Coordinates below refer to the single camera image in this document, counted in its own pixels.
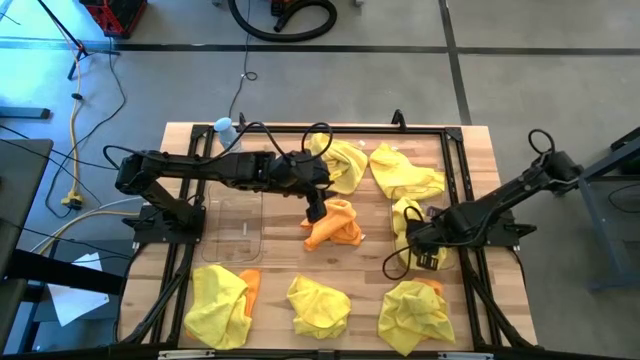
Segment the orange cloth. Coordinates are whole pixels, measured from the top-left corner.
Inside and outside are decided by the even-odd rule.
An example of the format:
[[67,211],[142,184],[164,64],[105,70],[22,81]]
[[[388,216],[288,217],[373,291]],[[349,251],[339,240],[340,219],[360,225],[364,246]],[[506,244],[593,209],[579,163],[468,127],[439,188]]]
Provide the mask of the orange cloth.
[[431,280],[431,279],[423,279],[423,278],[413,278],[413,280],[411,281],[417,281],[417,282],[421,282],[423,284],[429,285],[433,288],[433,290],[436,292],[436,295],[442,297],[444,294],[444,287],[442,286],[441,283],[435,281],[435,280]]
[[351,203],[342,199],[326,200],[327,215],[314,224],[304,220],[300,226],[311,229],[311,236],[304,241],[304,249],[314,251],[318,245],[331,240],[336,244],[358,246],[362,242],[362,230],[356,224],[356,211]]
[[260,275],[260,270],[257,269],[248,269],[238,275],[238,277],[244,280],[249,287],[246,293],[247,305],[244,308],[244,314],[248,317],[251,317],[253,304],[255,304],[256,298],[258,297],[258,289],[260,289]]

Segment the red equipment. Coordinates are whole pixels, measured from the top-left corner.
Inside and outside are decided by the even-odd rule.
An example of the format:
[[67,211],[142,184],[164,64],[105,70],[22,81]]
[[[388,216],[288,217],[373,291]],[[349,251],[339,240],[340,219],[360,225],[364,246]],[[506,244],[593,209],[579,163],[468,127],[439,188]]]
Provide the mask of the red equipment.
[[80,0],[104,36],[128,39],[147,6],[147,0]]

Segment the yellow cable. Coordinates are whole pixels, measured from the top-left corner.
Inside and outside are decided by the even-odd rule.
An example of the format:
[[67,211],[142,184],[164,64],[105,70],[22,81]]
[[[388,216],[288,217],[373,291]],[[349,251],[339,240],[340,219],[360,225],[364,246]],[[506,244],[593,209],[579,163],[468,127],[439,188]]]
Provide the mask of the yellow cable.
[[[76,87],[76,94],[80,94],[80,86],[82,84],[82,73],[80,72],[80,63],[78,62],[78,58],[76,57],[76,54],[73,51],[71,42],[69,41],[69,39],[67,39],[67,35],[64,33],[64,31],[62,31],[58,23],[56,23],[55,21],[53,21],[53,23],[58,28],[58,31],[62,35],[62,38],[64,39],[64,41],[67,43],[67,47],[71,52],[73,61],[75,61],[76,63],[76,71],[78,72],[78,86]],[[78,159],[78,149],[76,147],[76,133],[74,128],[75,128],[75,122],[76,122],[77,116],[78,116],[78,100],[73,99],[73,110],[71,111],[71,118],[69,119],[69,131],[71,133],[71,146],[73,148],[73,160],[74,160],[73,176],[75,176],[76,178],[78,178],[78,162],[76,161]],[[78,181],[74,178],[73,184],[71,185],[71,190],[69,191],[69,195],[73,193],[77,193],[77,188],[78,188]]]
[[67,231],[67,229],[69,227],[71,227],[71,225],[77,223],[80,220],[86,219],[88,217],[94,216],[94,215],[121,215],[121,216],[137,216],[138,213],[132,213],[132,212],[126,212],[126,211],[109,211],[109,210],[100,210],[100,211],[95,211],[95,212],[90,212],[90,213],[86,213],[84,215],[80,215],[77,218],[69,221],[66,225],[64,225],[60,230],[58,230],[57,232],[55,232],[54,234],[52,234],[52,238],[49,239],[49,241],[47,241],[40,250],[38,250],[38,254],[42,255],[50,246],[51,244],[53,244],[54,241],[57,241],[56,238],[54,238],[54,236],[60,236],[62,235],[62,233],[64,233],[65,231]]

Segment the concrete floor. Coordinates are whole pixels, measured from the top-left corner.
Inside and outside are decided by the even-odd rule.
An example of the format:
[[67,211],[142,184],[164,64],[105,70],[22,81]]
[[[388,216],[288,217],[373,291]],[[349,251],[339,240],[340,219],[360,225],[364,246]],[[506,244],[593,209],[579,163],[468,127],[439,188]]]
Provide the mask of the concrete floor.
[[[273,21],[268,4],[251,1],[251,22],[268,28]],[[447,45],[437,0],[367,0],[362,9],[350,7],[346,0],[334,2],[340,14],[336,27],[310,44]],[[104,41],[77,2],[50,3],[78,38]],[[149,3],[129,43],[244,41],[226,6],[214,8],[208,0]],[[458,46],[640,47],[640,5],[634,0],[450,0],[448,5]],[[13,1],[7,14],[22,25],[4,19],[0,36],[60,38],[35,2]],[[321,16],[320,10],[303,10],[289,30],[317,23]],[[242,72],[242,56],[238,52],[124,52],[115,67],[127,104],[82,148],[81,159],[105,163],[101,154],[105,144],[155,149],[166,122],[226,116]],[[0,49],[0,59],[0,105],[48,107],[54,114],[49,120],[0,123],[30,137],[51,138],[56,149],[68,151],[69,94],[75,89],[75,82],[65,79],[70,54]],[[559,149],[589,165],[606,153],[612,141],[640,123],[638,57],[461,55],[460,64],[471,120],[489,126],[503,180],[519,174],[534,158],[525,140],[532,128],[551,132]],[[249,120],[386,123],[400,108],[413,124],[460,124],[447,54],[260,52],[250,54],[249,69],[260,77],[245,84],[234,111],[234,116],[243,111]],[[82,71],[86,100],[77,134],[85,134],[121,101],[106,56],[84,60]],[[54,171],[53,166],[48,168],[43,184],[49,184]],[[124,198],[113,188],[112,176],[106,170],[81,166],[82,181],[103,203]],[[69,185],[70,179],[63,174],[52,196],[54,205]],[[45,190],[43,186],[38,192],[27,226],[50,232],[65,221],[44,208]],[[88,196],[87,202],[88,207],[96,206]],[[130,209],[137,206],[129,204]],[[587,282],[605,276],[607,269],[580,195],[574,192],[554,199],[540,194],[518,206],[515,213],[521,222],[537,224],[539,229],[523,240],[521,256],[540,344],[561,351],[640,357],[640,292],[586,290]],[[130,237],[118,222],[115,218],[88,220],[67,235]],[[25,233],[20,246],[27,249],[39,240]]]

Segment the yellow cloth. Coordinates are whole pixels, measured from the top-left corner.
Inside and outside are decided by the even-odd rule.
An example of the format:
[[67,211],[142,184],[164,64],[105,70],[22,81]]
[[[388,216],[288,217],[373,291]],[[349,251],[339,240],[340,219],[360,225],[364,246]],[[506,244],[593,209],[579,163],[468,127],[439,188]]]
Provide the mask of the yellow cloth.
[[193,271],[193,306],[184,326],[198,340],[218,350],[244,345],[251,327],[245,315],[247,283],[219,265]]
[[298,275],[289,286],[287,298],[296,311],[296,334],[336,338],[347,328],[351,301],[344,293]]
[[444,174],[411,165],[409,159],[382,143],[369,157],[376,182],[389,199],[426,199],[444,191]]
[[[398,202],[396,202],[395,205],[393,205],[393,213],[392,213],[393,232],[395,232],[397,235],[396,241],[395,241],[396,249],[402,249],[403,247],[406,247],[407,245],[409,245],[407,243],[407,235],[406,235],[407,222],[404,220],[404,209],[408,208],[409,206],[413,206],[414,208],[420,210],[420,215],[422,215],[422,219],[427,220],[424,210],[422,210],[422,208],[420,207],[420,204],[406,197],[400,198],[400,200],[398,200]],[[420,217],[414,210],[407,210],[407,217],[409,217],[409,219],[420,220]],[[438,249],[438,255],[436,255],[436,259],[438,259],[438,270],[442,267],[442,264],[444,264],[444,261],[447,259],[448,253],[449,251],[444,246]],[[407,260],[409,259],[409,250],[402,251],[400,254],[398,254],[398,256],[400,256],[400,260],[402,261],[404,266],[407,266]],[[416,261],[417,261],[417,257],[411,256],[410,268],[422,269],[416,264]]]
[[403,281],[384,295],[378,335],[404,356],[429,338],[455,343],[446,302],[420,281]]
[[[327,147],[328,142],[329,136],[318,133],[311,137],[307,146],[315,155]],[[334,139],[329,150],[322,154],[322,160],[327,163],[330,179],[334,181],[329,190],[340,194],[353,193],[367,168],[367,155],[342,140]]]
[[311,235],[304,241],[304,249],[314,251],[318,245],[331,240],[336,244],[358,246],[362,242],[362,231],[356,224],[356,211],[347,200],[329,199],[324,202],[327,215],[311,224],[307,219],[300,226],[311,229]]

